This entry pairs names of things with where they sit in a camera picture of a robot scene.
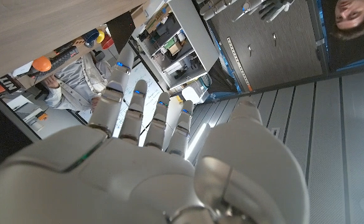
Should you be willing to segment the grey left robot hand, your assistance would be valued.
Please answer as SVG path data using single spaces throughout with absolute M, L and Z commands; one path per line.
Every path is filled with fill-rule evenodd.
M 207 21 L 219 12 L 222 12 L 222 10 L 226 9 L 232 3 L 233 1 L 231 0 L 209 0 L 200 8 L 200 15 Z

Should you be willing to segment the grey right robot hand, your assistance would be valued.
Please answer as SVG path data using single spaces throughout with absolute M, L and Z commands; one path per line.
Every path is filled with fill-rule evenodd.
M 133 61 L 125 47 L 86 126 L 61 130 L 0 164 L 0 223 L 309 223 L 303 171 L 249 99 L 210 129 L 191 163 L 191 101 L 163 151 L 163 93 L 139 146 L 147 91 L 140 80 L 115 138 Z

